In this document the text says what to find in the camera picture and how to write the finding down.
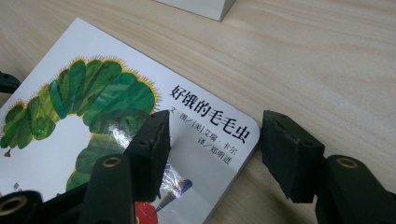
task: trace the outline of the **white box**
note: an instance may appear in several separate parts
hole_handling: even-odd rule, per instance
[[[210,19],[221,21],[235,0],[155,0]]]

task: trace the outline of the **red object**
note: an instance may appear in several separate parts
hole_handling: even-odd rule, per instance
[[[138,224],[158,224],[157,212],[151,203],[134,203]]]

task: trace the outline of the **caterpillar body segment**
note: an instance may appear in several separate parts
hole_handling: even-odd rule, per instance
[[[49,96],[51,106],[54,108],[60,119],[66,118],[66,110],[64,107],[64,102],[62,101],[61,95],[59,93],[58,81],[54,80],[49,84]]]
[[[102,90],[121,73],[121,66],[117,62],[105,62],[96,72],[91,74],[93,78],[89,78],[90,82],[85,83],[87,89],[84,92],[84,99],[77,111],[77,115],[81,116],[88,110],[91,103],[99,96]]]
[[[82,117],[92,133],[109,134],[109,126],[118,125],[133,136],[158,98],[152,84],[125,69],[120,60],[78,58],[27,104],[18,102],[10,108],[0,147],[22,149],[33,139],[45,139],[56,122],[73,114]]]
[[[81,173],[79,171],[74,171],[73,174],[67,179],[66,182],[66,191],[70,189],[74,189],[82,184],[90,181],[91,174]]]
[[[108,84],[100,95],[91,103],[90,109],[84,114],[84,124],[90,126],[91,120],[101,111],[105,111],[112,102],[129,97],[128,89],[136,82],[136,77],[131,73],[122,73]]]
[[[42,89],[38,92],[38,99],[40,100],[40,104],[43,107],[44,112],[46,115],[54,122],[58,122],[61,118],[59,117],[58,113],[52,106],[51,96],[50,96],[50,85],[45,85]]]
[[[111,148],[119,153],[122,153],[125,148],[121,146],[114,134],[93,133],[88,147],[103,147]]]

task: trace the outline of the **white book cover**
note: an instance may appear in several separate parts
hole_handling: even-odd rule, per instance
[[[121,153],[144,117],[165,109],[162,197],[135,203],[137,218],[204,223],[258,143],[258,124],[76,19],[0,109],[0,193],[35,190],[47,201],[87,182],[97,158]]]

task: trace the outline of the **wood grain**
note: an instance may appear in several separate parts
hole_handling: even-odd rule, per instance
[[[0,0],[0,70],[24,80],[76,17],[258,123],[264,109],[289,115],[326,156],[363,161],[396,192],[395,1],[237,0],[218,22],[147,0]],[[256,150],[208,223],[316,218],[285,199]]]

